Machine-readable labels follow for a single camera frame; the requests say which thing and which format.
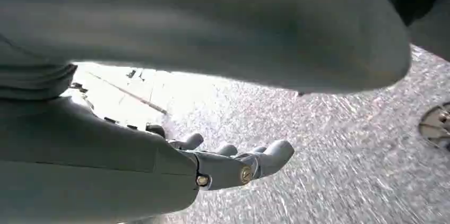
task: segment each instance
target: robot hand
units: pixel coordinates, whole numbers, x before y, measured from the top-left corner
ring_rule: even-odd
[[[197,165],[196,183],[206,191],[243,186],[252,180],[273,175],[294,154],[292,145],[285,140],[242,154],[228,143],[213,152],[195,151],[203,143],[200,134],[190,135],[182,141],[169,140],[168,143]]]

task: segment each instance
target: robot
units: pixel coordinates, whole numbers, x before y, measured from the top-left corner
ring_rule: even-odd
[[[293,156],[238,153],[100,119],[61,97],[74,62],[185,71],[298,92],[389,86],[410,42],[450,61],[450,0],[0,0],[0,222],[115,223],[245,186]]]

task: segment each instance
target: metal bolt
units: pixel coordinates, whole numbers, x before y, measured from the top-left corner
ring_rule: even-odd
[[[240,180],[244,185],[252,180],[252,169],[249,166],[242,167],[242,170],[240,171]]]
[[[209,182],[208,177],[199,175],[197,176],[197,185],[198,186],[206,186]]]

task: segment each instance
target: metal screw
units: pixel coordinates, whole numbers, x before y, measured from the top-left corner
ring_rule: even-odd
[[[201,175],[197,176],[197,185],[198,186],[206,186],[208,184],[208,182],[209,182],[208,177],[201,176]]]
[[[240,171],[240,180],[242,184],[247,184],[252,180],[252,169],[249,166],[242,167]]]

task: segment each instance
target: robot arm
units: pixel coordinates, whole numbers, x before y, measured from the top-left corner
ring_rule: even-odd
[[[166,141],[95,117],[62,97],[2,101],[2,223],[118,223],[188,207],[201,189],[243,186],[293,155],[277,141],[237,154],[195,151],[200,135]]]

